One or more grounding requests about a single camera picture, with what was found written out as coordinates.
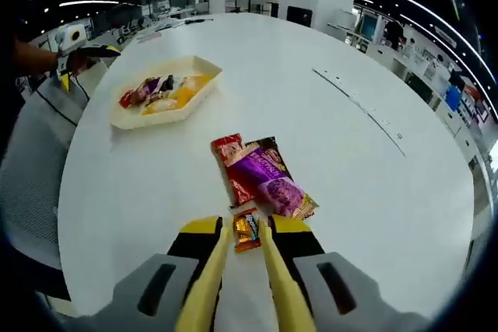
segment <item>white round table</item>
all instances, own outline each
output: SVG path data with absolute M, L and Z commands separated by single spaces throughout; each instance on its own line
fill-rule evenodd
M 401 80 L 323 33 L 251 14 L 136 40 L 110 67 L 69 149 L 58 207 L 61 264 L 72 303 L 92 314 L 114 285 L 180 227 L 229 216 L 210 141 L 276 136 L 295 181 L 320 205 L 307 220 L 379 284 L 400 311 L 433 316 L 458 285 L 472 231 L 473 184 L 454 139 Z M 116 88 L 145 66 L 196 54 L 223 69 L 218 89 L 186 120 L 121 131 Z M 365 113 L 312 72 L 355 89 L 404 136 L 404 157 Z M 262 250 L 229 252 L 217 330 L 276 330 Z

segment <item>purple snack package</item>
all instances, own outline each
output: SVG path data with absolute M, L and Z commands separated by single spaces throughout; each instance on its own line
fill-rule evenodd
M 228 167 L 256 186 L 277 214 L 303 219 L 317 204 L 263 153 L 259 145 L 250 145 Z

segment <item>gray chair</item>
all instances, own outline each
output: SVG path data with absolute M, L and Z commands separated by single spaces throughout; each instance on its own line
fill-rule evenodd
M 69 299 L 58 250 L 57 214 L 67 149 L 36 105 L 22 108 L 0 165 L 0 207 L 12 260 L 23 280 Z

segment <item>blue object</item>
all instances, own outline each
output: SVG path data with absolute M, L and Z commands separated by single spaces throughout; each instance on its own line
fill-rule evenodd
M 455 86 L 450 86 L 448 91 L 446 91 L 446 104 L 450 107 L 454 112 L 458 108 L 458 103 L 461 100 L 461 92 Z

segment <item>tray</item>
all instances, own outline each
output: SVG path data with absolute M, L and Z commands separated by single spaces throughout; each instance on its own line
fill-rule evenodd
M 222 69 L 198 56 L 187 56 L 177 60 L 165 61 L 146 69 L 136 75 L 132 82 L 122 86 L 113 96 L 114 105 L 110 111 L 109 121 L 112 125 L 123 130 L 143 128 L 155 124 L 166 124 L 168 122 L 182 121 L 187 118 L 195 108 L 216 87 L 218 75 Z M 129 89 L 135 89 L 140 82 L 154 76 L 187 76 L 187 75 L 209 75 L 212 78 L 183 108 L 168 110 L 165 112 L 142 115 L 140 108 L 125 109 L 119 104 L 119 99 Z

